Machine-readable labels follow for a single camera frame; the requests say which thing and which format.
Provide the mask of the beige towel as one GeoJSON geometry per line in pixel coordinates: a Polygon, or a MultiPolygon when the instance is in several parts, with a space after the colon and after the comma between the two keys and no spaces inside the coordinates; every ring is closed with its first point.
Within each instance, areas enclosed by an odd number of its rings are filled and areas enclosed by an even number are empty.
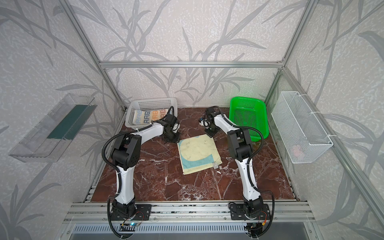
{"type": "Polygon", "coordinates": [[[152,110],[152,111],[142,111],[135,110],[133,125],[147,125],[152,121],[157,121],[163,118],[169,109],[161,109],[161,110],[152,110]]]}

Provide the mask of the pale green towel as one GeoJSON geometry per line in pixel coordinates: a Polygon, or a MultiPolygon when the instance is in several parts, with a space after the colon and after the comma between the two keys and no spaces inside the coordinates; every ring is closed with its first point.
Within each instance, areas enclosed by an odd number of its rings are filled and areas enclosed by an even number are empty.
{"type": "Polygon", "coordinates": [[[177,146],[184,175],[217,169],[222,164],[215,141],[208,135],[180,140],[177,146]]]}

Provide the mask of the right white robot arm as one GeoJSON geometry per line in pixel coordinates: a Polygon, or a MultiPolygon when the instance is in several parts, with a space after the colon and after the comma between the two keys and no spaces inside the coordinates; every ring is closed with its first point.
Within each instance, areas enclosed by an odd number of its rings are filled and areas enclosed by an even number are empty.
{"type": "Polygon", "coordinates": [[[244,214],[249,219],[256,218],[263,209],[264,201],[258,190],[253,171],[252,158],[255,154],[249,132],[250,128],[237,126],[215,106],[206,109],[205,115],[200,118],[199,123],[211,138],[219,130],[227,135],[230,156],[235,160],[241,175],[244,214]]]}

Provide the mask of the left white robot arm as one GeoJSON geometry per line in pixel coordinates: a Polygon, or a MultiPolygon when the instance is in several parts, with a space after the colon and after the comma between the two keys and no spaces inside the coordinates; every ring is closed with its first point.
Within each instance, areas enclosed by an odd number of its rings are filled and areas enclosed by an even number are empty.
{"type": "Polygon", "coordinates": [[[113,213],[128,219],[137,212],[134,170],[140,160],[142,144],[156,137],[162,137],[166,143],[177,143],[180,139],[179,128],[178,118],[167,114],[144,128],[120,132],[114,136],[111,158],[117,176],[117,192],[112,202],[113,213]]]}

